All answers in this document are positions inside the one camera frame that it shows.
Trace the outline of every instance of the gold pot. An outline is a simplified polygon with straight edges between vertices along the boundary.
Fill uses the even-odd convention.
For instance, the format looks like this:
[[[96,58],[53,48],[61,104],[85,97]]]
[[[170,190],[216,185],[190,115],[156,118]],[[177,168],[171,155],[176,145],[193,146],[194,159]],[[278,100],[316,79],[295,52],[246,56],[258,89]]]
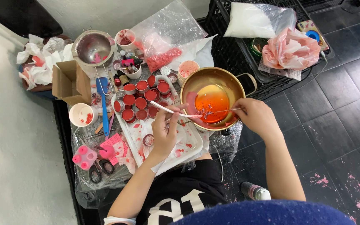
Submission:
[[[255,90],[256,90],[255,79],[250,74],[247,74],[247,75],[252,79],[253,83],[255,84]],[[222,68],[203,67],[203,68],[200,68],[197,71],[193,72],[184,81],[183,86],[181,88],[181,92],[180,92],[181,104],[187,103],[186,96],[189,92],[199,93],[200,91],[202,91],[202,89],[203,89],[204,93],[207,93],[209,91],[214,92],[214,91],[218,91],[218,90],[221,92],[224,91],[229,100],[229,106],[228,106],[229,109],[233,106],[233,104],[238,99],[246,97],[241,83],[238,81],[238,79],[233,74],[231,74],[230,72],[228,72],[227,70],[224,70]],[[191,122],[193,122],[197,126],[197,128],[201,128],[203,130],[216,131],[216,130],[225,130],[227,128],[230,128],[238,120],[239,120],[239,118],[234,119],[233,113],[231,113],[231,111],[229,111],[226,118],[216,124],[205,124],[205,123],[197,124],[194,121],[191,121]]]

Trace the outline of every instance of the pink silicone mold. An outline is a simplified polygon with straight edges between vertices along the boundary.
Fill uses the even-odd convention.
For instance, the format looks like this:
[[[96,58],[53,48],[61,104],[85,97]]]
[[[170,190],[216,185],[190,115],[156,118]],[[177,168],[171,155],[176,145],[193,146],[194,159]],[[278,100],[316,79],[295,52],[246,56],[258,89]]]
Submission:
[[[97,159],[97,153],[89,147],[82,145],[74,154],[72,161],[83,170],[89,170]]]

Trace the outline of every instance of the blue fabric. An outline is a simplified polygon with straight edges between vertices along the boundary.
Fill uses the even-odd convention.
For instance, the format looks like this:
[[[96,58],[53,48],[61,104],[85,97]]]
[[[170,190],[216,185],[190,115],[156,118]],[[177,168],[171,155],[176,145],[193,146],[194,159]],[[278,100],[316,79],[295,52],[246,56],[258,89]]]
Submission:
[[[192,213],[171,225],[355,225],[327,205],[302,201],[242,201]]]

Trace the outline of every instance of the black tile floor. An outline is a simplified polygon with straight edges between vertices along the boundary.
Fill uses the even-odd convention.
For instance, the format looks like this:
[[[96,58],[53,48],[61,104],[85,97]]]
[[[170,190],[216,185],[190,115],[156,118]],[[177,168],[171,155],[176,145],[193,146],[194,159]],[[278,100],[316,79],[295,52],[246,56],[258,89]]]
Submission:
[[[360,13],[337,8],[311,17],[336,56],[322,74],[323,63],[265,102],[284,134],[307,200],[339,209],[360,225]],[[233,161],[226,154],[221,158],[228,202],[248,200],[240,191],[244,181],[267,187],[265,144],[245,126]],[[101,218],[117,194],[99,209]]]

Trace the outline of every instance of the cardboard box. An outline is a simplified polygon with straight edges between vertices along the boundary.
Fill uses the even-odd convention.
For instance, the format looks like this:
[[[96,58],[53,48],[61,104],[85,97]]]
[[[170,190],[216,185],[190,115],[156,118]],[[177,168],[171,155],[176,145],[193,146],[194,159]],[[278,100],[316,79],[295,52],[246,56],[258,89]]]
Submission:
[[[90,78],[76,61],[56,63],[53,67],[53,95],[70,106],[91,104]]]

